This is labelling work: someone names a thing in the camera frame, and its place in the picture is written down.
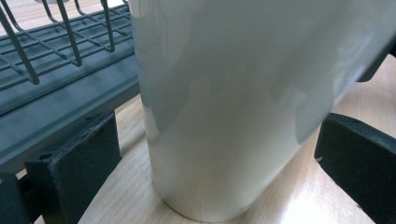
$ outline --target wire rack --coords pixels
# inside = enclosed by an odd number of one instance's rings
[[[0,37],[0,91],[25,81],[38,84],[40,76],[69,64],[80,67],[84,58],[103,50],[113,52],[119,43],[132,39],[125,0],[118,7],[108,7],[102,0],[103,11],[92,14],[84,13],[75,0],[80,16],[71,20],[63,0],[57,0],[61,21],[42,0],[52,24],[28,31],[20,27],[7,1],[0,2],[0,21],[7,33]]]

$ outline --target white mug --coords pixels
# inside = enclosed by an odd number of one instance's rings
[[[130,0],[152,178],[244,213],[396,34],[394,0]]]

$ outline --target wooden table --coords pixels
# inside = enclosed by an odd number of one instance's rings
[[[25,28],[42,24],[42,6],[9,0]],[[94,11],[97,1],[81,1]],[[30,8],[30,14],[24,8]],[[396,136],[396,59],[388,56],[374,79],[356,83],[333,110]],[[123,157],[79,223],[196,223],[165,205],[150,179],[149,154],[139,97],[117,109]],[[313,153],[316,130],[255,204],[228,223],[373,223],[321,170]]]

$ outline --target wooden surface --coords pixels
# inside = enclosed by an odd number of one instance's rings
[[[26,29],[49,22],[42,6],[33,0],[8,2]],[[98,1],[80,2],[87,12],[100,8]],[[77,15],[73,10],[69,14],[71,17]],[[374,79],[355,83],[333,111],[396,136],[394,96],[396,59],[388,56]],[[123,159],[79,223],[196,223],[164,204],[152,186],[139,97],[117,109],[117,123]],[[313,153],[317,138],[318,130],[305,141],[257,202],[240,218],[228,223],[373,223],[315,162]]]

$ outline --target ceramic cup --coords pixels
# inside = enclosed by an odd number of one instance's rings
[[[396,34],[394,0],[130,0],[152,179],[245,212]]]

